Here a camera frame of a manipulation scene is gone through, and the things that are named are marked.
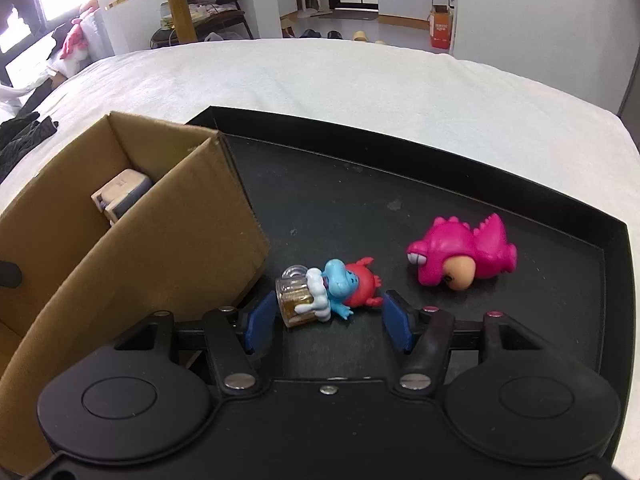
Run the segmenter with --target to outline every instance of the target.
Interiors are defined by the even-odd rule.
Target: blue pad
[[[273,331],[273,321],[278,312],[276,292],[272,290],[258,303],[247,317],[244,332],[244,349],[248,352],[260,352],[269,343]]]
[[[410,352],[414,347],[414,335],[409,329],[407,312],[387,293],[382,298],[382,321],[394,348],[400,352]]]

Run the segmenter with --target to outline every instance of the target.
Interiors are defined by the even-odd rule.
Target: black shoe
[[[322,34],[314,31],[312,28],[308,28],[300,38],[322,38]]]

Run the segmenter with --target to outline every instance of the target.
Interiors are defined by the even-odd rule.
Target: black tray
[[[190,124],[227,134],[246,192],[271,243],[254,294],[292,264],[375,258],[381,290],[458,319],[501,310],[599,372],[626,410],[634,354],[634,277],[626,225],[564,194],[468,158],[382,134],[278,114],[210,107]],[[436,216],[478,224],[498,212],[518,248],[513,274],[465,292],[418,284],[406,246]],[[283,331],[261,374],[389,376],[376,313]],[[478,362],[452,355],[447,380]],[[620,427],[605,457],[612,460]]]

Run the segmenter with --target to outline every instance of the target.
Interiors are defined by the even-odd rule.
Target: silver bolt
[[[335,395],[336,393],[338,393],[338,386],[325,384],[324,386],[320,386],[320,393],[325,395]]]
[[[407,390],[423,390],[431,386],[431,378],[424,374],[405,374],[400,377],[400,386]]]
[[[225,386],[234,390],[246,390],[255,384],[255,377],[250,374],[231,374],[225,377]]]

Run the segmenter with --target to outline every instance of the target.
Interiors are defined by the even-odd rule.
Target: tray rim
[[[635,353],[634,269],[628,229],[623,221],[562,192],[484,162],[351,126],[219,106],[210,106],[188,124],[418,180],[495,205],[600,248],[604,291],[596,371],[609,381],[621,403],[620,423],[604,453],[609,463],[613,461],[625,422]],[[330,142],[331,137],[341,142]],[[452,172],[451,167],[459,171]]]

